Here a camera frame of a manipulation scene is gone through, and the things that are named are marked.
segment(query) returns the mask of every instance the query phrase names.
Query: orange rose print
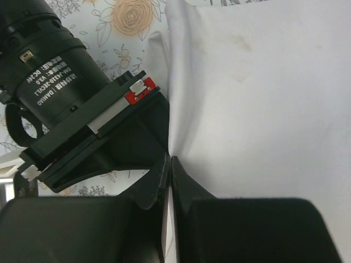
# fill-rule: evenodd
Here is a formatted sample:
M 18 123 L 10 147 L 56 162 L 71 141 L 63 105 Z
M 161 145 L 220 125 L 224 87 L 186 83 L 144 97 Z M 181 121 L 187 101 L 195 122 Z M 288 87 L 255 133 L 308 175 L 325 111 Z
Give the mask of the orange rose print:
M 114 26 L 124 35 L 135 36 L 150 26 L 150 0 L 120 0 L 114 9 Z

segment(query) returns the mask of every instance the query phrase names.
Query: flower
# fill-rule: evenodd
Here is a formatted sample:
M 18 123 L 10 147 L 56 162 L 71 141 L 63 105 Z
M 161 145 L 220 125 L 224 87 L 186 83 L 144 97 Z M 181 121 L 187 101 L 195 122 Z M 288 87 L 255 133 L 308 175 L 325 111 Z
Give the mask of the flower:
M 135 36 L 152 22 L 150 0 L 120 0 L 114 10 L 114 26 L 124 35 Z

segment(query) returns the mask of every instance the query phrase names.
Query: white cloth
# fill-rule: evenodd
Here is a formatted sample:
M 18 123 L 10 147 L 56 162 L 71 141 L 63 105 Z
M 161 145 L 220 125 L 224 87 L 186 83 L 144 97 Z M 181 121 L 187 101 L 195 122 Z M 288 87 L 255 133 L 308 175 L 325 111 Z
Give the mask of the white cloth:
M 351 262 L 350 12 L 347 0 L 166 5 L 170 154 L 217 197 L 310 200 L 344 262 Z M 158 40 L 154 49 L 165 38 Z

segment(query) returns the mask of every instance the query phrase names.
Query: black cylinder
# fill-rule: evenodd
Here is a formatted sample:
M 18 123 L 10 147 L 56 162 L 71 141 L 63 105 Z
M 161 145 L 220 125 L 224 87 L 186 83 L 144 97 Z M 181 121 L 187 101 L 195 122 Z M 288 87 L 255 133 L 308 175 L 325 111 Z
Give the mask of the black cylinder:
M 0 0 L 0 82 L 51 129 L 110 81 L 44 0 Z

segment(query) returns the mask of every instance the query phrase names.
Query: floral pattern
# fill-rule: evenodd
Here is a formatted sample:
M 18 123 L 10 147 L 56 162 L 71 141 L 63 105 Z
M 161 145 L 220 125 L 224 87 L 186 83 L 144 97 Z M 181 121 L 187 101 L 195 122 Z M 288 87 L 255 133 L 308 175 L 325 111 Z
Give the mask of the floral pattern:
M 46 0 L 110 80 L 129 70 L 139 72 L 145 39 L 150 32 L 167 30 L 166 0 Z M 196 6 L 228 6 L 265 0 L 188 0 Z M 24 127 L 32 136 L 30 123 Z M 19 149 L 7 133 L 4 106 L 0 104 L 0 155 Z M 73 185 L 58 194 L 39 182 L 40 195 L 117 195 L 148 171 L 112 171 Z

